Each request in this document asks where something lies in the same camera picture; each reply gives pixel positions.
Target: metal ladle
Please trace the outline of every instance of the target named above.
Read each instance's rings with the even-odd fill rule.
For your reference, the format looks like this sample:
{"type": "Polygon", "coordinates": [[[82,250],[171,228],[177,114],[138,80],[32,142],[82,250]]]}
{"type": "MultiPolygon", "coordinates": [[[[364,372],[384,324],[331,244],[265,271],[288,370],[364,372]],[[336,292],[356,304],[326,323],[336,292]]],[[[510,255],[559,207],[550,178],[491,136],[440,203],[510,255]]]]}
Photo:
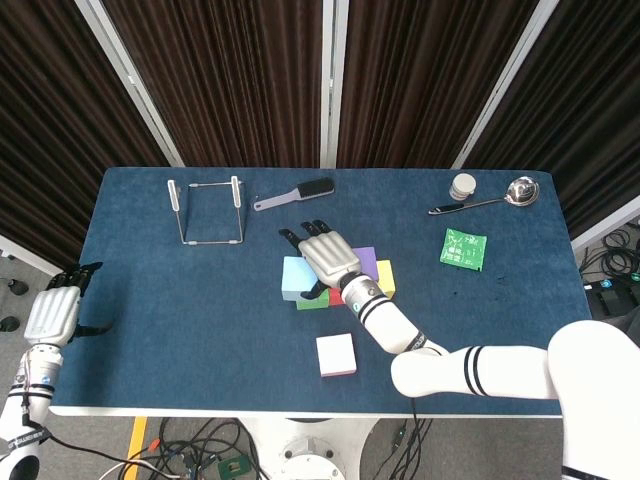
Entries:
{"type": "Polygon", "coordinates": [[[509,184],[507,193],[502,198],[494,198],[484,202],[476,203],[454,203],[453,205],[445,205],[429,210],[429,215],[442,215],[445,213],[457,212],[467,208],[479,207],[480,205],[489,205],[490,203],[507,202],[516,207],[526,207],[531,205],[538,199],[540,195],[540,185],[531,177],[516,178],[509,184]]]}

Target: brown curtain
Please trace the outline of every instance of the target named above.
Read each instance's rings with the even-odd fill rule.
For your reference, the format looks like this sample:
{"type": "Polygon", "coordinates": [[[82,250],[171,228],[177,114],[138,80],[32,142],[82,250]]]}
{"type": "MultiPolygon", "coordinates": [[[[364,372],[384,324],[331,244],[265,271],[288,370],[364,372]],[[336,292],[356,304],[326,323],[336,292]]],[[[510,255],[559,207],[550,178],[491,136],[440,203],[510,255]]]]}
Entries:
{"type": "Polygon", "coordinates": [[[339,167],[449,168],[537,0],[351,0],[339,167]]]}
{"type": "Polygon", "coordinates": [[[77,261],[104,171],[166,165],[73,2],[0,3],[0,234],[77,261]]]}
{"type": "Polygon", "coordinates": [[[319,165],[322,1],[103,3],[187,165],[319,165]]]}
{"type": "Polygon", "coordinates": [[[572,237],[640,195],[640,2],[560,2],[464,166],[551,172],[572,237]]]}

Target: green packet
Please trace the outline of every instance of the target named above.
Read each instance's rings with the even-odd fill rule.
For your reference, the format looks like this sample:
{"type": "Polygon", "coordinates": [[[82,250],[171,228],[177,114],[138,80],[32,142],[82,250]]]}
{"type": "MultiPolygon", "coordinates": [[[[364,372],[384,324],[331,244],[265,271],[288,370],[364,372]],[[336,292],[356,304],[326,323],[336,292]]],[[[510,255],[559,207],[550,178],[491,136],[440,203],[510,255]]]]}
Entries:
{"type": "Polygon", "coordinates": [[[487,237],[447,228],[440,261],[456,267],[482,271],[487,237]]]}

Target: blue tablecloth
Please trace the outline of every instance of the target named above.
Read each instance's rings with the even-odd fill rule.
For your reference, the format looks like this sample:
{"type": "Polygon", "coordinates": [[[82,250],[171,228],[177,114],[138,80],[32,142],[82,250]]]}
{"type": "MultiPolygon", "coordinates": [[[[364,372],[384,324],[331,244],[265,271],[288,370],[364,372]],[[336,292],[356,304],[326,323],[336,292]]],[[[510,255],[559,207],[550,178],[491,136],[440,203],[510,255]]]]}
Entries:
{"type": "MultiPolygon", "coordinates": [[[[390,259],[394,301],[450,351],[468,345],[546,347],[563,325],[590,318],[553,181],[543,172],[470,171],[473,200],[503,195],[520,175],[534,177],[531,207],[496,204],[431,217],[452,203],[456,171],[116,168],[107,172],[82,252],[104,262],[81,304],[80,322],[113,322],[107,334],[64,351],[54,405],[226,411],[393,414],[410,411],[393,387],[392,356],[344,307],[299,312],[280,293],[278,235],[320,218],[354,247],[390,259]],[[191,182],[244,181],[246,240],[236,246],[183,246],[167,179],[183,187],[187,237],[237,236],[229,187],[191,191],[191,182]],[[334,194],[255,212],[256,196],[287,192],[321,176],[334,194]],[[488,237],[482,272],[440,263],[449,228],[488,237]],[[358,372],[321,378],[315,339],[351,332],[358,372]]],[[[556,401],[438,394],[420,413],[559,414],[556,401]]]]}

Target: black brush bristles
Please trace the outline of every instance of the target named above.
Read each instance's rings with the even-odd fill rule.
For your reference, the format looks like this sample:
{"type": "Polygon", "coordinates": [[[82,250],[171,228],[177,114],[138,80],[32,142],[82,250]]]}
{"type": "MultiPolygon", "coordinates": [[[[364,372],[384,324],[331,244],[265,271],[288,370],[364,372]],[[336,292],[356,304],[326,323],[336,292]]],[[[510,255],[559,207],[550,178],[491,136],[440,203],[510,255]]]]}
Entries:
{"type": "Polygon", "coordinates": [[[334,188],[333,179],[329,177],[298,184],[298,192],[300,192],[300,198],[302,200],[319,197],[320,195],[328,195],[333,193],[334,188]]]}

